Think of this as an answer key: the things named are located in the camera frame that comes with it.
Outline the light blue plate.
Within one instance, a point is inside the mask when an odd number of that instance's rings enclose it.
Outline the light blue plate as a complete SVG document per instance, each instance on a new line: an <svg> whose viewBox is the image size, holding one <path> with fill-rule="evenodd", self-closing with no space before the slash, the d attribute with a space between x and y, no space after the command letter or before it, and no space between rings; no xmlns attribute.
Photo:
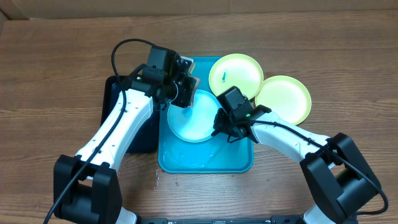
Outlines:
<svg viewBox="0 0 398 224"><path fill-rule="evenodd" d="M171 131L186 142L198 143L211 138L215 116L220 108L216 97L205 90L197 90L192 107L170 105L167 122Z"/></svg>

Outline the yellow-green plate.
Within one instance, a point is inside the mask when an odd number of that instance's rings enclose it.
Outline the yellow-green plate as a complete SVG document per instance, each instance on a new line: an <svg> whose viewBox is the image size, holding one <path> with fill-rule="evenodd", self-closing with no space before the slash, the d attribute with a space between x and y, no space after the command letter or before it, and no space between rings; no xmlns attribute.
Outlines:
<svg viewBox="0 0 398 224"><path fill-rule="evenodd" d="M270 108L283 120L298 125L310 114L312 99L305 85L286 75L276 75L264 80L254 98L255 105Z"/></svg>
<svg viewBox="0 0 398 224"><path fill-rule="evenodd" d="M236 86L250 100L259 93L263 81L262 67L254 58L245 54L221 57L213 64L208 77L214 95L219 96Z"/></svg>

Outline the green and tan sponge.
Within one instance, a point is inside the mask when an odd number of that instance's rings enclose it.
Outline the green and tan sponge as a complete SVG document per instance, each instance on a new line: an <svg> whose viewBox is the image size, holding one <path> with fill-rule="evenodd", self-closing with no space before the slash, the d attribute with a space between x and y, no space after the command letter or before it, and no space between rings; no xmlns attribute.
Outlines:
<svg viewBox="0 0 398 224"><path fill-rule="evenodd" d="M200 84L200 79L198 77L194 76L189 76L188 77L190 81L190 90L189 90L189 107L193 107L194 104L194 98L195 98L195 93L198 90L198 86Z"/></svg>

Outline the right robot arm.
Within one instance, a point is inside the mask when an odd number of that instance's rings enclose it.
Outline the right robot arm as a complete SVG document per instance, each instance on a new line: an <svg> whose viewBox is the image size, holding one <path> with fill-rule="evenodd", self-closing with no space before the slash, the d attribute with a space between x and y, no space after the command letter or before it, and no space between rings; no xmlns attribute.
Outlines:
<svg viewBox="0 0 398 224"><path fill-rule="evenodd" d="M379 180L349 136L338 133L331 138L290 124L266 106L253 107L236 86L216 98L221 108L214 135L227 134L228 143L248 138L300 165L315 204L297 223L351 222L388 209Z"/></svg>

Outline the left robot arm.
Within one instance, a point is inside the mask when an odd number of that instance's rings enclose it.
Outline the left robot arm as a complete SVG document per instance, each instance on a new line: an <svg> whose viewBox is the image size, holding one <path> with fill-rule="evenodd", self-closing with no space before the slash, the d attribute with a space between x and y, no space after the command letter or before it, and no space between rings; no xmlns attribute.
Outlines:
<svg viewBox="0 0 398 224"><path fill-rule="evenodd" d="M73 223L139 223L123 207L118 170L141 127L162 105L193 104L195 62L173 50L152 46L147 63L118 77L116 104L97 133L75 156L61 155L53 168L52 216Z"/></svg>

